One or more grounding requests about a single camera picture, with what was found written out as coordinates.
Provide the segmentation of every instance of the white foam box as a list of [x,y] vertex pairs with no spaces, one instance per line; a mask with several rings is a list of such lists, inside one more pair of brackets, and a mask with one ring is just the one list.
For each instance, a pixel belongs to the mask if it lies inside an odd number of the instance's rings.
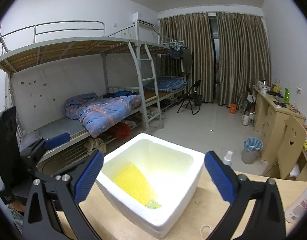
[[[112,181],[129,163],[135,164],[153,186],[160,208],[145,207]],[[105,156],[96,183],[122,215],[162,239],[191,200],[203,163],[203,153],[141,133]]]

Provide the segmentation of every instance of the green bottle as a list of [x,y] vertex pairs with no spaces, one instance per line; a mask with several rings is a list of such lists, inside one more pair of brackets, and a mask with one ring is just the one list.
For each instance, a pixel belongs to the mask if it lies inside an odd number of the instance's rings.
[[285,103],[289,104],[289,89],[285,88]]

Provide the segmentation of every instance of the curtain rod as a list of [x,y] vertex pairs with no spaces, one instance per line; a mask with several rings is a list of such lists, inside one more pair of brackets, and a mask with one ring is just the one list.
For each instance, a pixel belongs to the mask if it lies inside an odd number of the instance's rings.
[[[180,16],[180,15],[187,15],[187,14],[196,14],[196,13],[225,13],[225,12],[220,12],[220,11],[210,11],[210,12],[194,12],[194,13],[183,13],[183,14],[177,14],[174,16],[168,16],[168,17],[164,17],[164,18],[160,18],[161,19],[166,19],[166,18],[171,18],[171,17],[175,17],[175,16]],[[260,16],[261,18],[263,18],[263,15],[256,15],[256,14],[251,14],[251,13],[239,13],[239,14],[245,14],[245,15],[252,15],[252,16]]]

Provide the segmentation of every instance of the tile floor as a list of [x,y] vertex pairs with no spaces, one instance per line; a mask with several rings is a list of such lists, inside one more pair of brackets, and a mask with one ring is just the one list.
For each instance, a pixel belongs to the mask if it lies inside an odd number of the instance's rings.
[[[193,116],[191,111],[183,109],[177,113],[177,105],[171,107],[164,114],[164,128],[150,127],[146,132],[163,140],[206,153],[210,150],[222,159],[228,150],[234,152],[232,168],[236,171],[261,175],[268,162],[260,158],[253,164],[245,164],[241,160],[243,142],[247,137],[260,137],[259,132],[251,126],[243,126],[242,114],[229,114],[229,109],[217,104],[203,104],[201,111]],[[159,126],[159,121],[152,121],[151,126]],[[132,136],[144,132],[142,127],[132,130]],[[108,153],[130,139],[115,140],[107,145]]]

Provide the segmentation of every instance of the white bottle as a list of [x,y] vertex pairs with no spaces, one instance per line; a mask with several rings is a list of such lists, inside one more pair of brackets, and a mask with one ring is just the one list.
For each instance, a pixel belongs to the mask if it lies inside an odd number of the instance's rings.
[[285,217],[289,223],[296,222],[307,210],[307,189],[285,210]]
[[231,159],[232,159],[232,155],[233,155],[233,151],[228,151],[226,156],[223,158],[222,162],[223,164],[225,165],[228,165],[228,166],[232,166],[232,163],[231,163]]

